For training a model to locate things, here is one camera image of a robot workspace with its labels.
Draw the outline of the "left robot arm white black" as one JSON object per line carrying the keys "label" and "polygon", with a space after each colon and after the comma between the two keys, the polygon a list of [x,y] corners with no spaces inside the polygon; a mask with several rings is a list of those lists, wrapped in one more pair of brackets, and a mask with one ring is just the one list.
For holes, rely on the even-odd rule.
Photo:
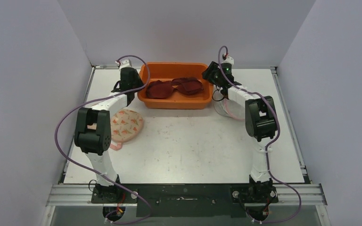
{"label": "left robot arm white black", "polygon": [[97,183],[106,187],[103,196],[114,203],[121,199],[122,190],[114,185],[119,176],[113,168],[108,149],[111,144],[111,118],[130,105],[135,93],[143,86],[135,68],[120,69],[120,80],[109,96],[92,107],[77,112],[74,144],[88,157],[97,176]]}

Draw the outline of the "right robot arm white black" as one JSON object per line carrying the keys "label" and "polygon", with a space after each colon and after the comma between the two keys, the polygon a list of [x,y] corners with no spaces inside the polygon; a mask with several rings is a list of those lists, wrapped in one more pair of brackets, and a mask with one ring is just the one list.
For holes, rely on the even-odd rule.
{"label": "right robot arm white black", "polygon": [[212,61],[202,73],[203,79],[220,88],[221,94],[245,110],[245,128],[255,146],[252,154],[251,183],[272,181],[269,174],[268,152],[271,140],[276,137],[279,123],[271,96],[250,92],[232,76],[232,63]]}

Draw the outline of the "orange plastic tub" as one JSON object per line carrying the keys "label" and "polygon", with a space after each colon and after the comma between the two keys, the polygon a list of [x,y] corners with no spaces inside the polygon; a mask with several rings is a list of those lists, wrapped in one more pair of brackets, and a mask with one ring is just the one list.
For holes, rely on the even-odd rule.
{"label": "orange plastic tub", "polygon": [[148,62],[140,70],[147,86],[138,98],[152,109],[204,109],[214,90],[202,77],[206,69],[204,63]]}

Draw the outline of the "white mesh laundry bag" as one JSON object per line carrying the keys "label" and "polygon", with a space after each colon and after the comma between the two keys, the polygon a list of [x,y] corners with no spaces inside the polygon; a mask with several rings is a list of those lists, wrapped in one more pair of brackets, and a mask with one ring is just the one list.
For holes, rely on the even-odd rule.
{"label": "white mesh laundry bag", "polygon": [[245,108],[234,101],[228,99],[214,101],[214,109],[224,117],[245,121]]}

